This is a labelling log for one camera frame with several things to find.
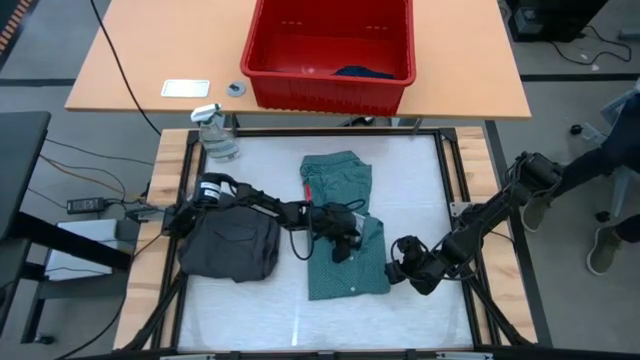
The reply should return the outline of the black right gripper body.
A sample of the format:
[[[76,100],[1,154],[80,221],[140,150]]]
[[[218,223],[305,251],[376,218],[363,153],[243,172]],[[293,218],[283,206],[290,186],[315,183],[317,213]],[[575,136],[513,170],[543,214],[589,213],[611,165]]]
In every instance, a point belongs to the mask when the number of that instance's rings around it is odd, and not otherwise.
[[[400,269],[410,284],[421,295],[430,295],[446,275],[449,264],[439,250],[430,251],[415,236],[398,240],[398,250],[403,255]]]

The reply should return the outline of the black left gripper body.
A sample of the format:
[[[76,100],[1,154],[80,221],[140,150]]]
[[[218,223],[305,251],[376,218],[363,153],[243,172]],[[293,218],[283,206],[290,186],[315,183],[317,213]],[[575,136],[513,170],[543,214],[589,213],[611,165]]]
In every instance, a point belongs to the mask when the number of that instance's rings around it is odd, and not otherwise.
[[[314,206],[310,215],[310,231],[314,240],[326,238],[335,243],[349,243],[350,235],[363,236],[364,216],[345,204],[329,202],[322,206]]]

